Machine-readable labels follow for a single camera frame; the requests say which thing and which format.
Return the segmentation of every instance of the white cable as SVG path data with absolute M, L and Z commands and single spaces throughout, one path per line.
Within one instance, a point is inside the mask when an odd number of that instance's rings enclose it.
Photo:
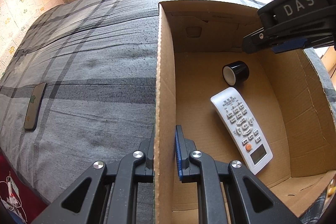
M 7 184 L 6 181 L 0 181 L 0 183 L 1 183 L 1 182 L 5 183 L 5 184 L 7 185 L 7 187 L 8 187 L 8 184 Z M 18 198 L 19 198 L 19 200 L 20 200 L 20 202 L 19 202 L 19 205 L 20 205 L 20 206 L 15 206 L 14 204 L 11 204 L 11 205 L 12 205 L 12 209 L 9 209 L 9 210 L 10 210 L 10 211 L 13 211 L 14 208 L 16 208 L 16 209 L 21 208 L 22 211 L 23 211 L 23 213 L 25 214 L 25 219 L 26 219 L 26 222 L 27 222 L 27 215 L 26 215 L 25 210 L 24 210 L 23 207 L 22 207 L 22 201 L 21 201 L 21 198 L 20 198 L 20 196 L 19 196 L 18 194 L 17 194 L 17 196 L 18 196 Z

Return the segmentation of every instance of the red carpet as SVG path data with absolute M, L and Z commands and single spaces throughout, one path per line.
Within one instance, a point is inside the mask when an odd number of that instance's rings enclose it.
M 6 181 L 6 177 L 8 176 L 9 172 L 12 180 L 19 189 L 22 207 L 25 210 L 27 215 L 27 223 L 29 224 L 47 207 L 47 205 L 40 198 L 38 198 L 29 187 L 19 181 L 16 174 L 14 173 L 14 170 L 10 168 L 5 157 L 0 152 L 0 181 Z M 8 197 L 8 187 L 4 183 L 0 183 L 0 195 L 4 200 L 6 200 Z M 25 218 L 22 210 L 19 210 L 23 218 Z

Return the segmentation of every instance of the cardboard box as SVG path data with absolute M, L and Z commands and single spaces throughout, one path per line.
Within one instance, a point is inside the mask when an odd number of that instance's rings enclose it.
M 245 35 L 259 29 L 256 9 L 201 0 L 159 4 L 156 135 L 156 223 L 196 224 L 196 183 L 182 184 L 176 171 L 174 132 L 215 160 L 241 160 L 210 103 L 228 87 L 222 67 L 244 61 L 250 76 L 237 89 L 253 112 L 273 153 L 257 177 L 292 212 L 301 215 L 335 174 L 336 132 L 320 79 L 302 50 L 242 52 Z

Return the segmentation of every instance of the orange power button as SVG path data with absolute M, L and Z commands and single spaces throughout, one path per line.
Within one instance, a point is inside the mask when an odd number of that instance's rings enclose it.
M 252 149 L 252 145 L 248 143 L 247 145 L 245 145 L 245 148 L 247 151 L 250 151 Z

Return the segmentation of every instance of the cardboard box flap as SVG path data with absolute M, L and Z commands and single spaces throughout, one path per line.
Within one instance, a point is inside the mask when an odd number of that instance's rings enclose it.
M 336 169 L 333 116 L 320 79 L 305 53 L 296 50 L 275 55 L 263 51 L 258 56 L 281 108 L 291 176 L 313 176 Z
M 289 178 L 270 189 L 298 217 L 321 195 L 335 173 L 329 171 L 315 176 Z
M 159 5 L 154 183 L 156 223 L 170 223 L 175 162 L 175 66 L 171 31 Z
M 205 0 L 162 2 L 174 52 L 241 52 L 244 36 L 261 28 L 256 9 Z

